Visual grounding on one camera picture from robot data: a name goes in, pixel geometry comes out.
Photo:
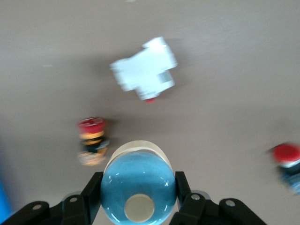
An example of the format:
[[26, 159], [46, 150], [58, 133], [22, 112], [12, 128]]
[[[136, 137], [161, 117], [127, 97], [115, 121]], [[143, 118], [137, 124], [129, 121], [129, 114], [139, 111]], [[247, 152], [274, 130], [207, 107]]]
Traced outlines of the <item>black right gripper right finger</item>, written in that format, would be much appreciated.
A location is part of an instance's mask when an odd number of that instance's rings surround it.
[[204, 195], [192, 192], [184, 172], [175, 173], [179, 211], [172, 225], [264, 225], [246, 204], [234, 198], [226, 198], [218, 204]]

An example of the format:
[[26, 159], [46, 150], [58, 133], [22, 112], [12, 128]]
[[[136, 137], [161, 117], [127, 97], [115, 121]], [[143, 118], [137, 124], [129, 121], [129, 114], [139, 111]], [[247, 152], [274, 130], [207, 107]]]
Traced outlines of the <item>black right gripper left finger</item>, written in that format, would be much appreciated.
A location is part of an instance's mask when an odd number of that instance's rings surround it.
[[3, 225], [91, 225], [101, 206], [100, 186], [103, 172], [96, 172], [83, 191], [70, 195], [50, 207], [44, 201], [28, 203], [11, 215]]

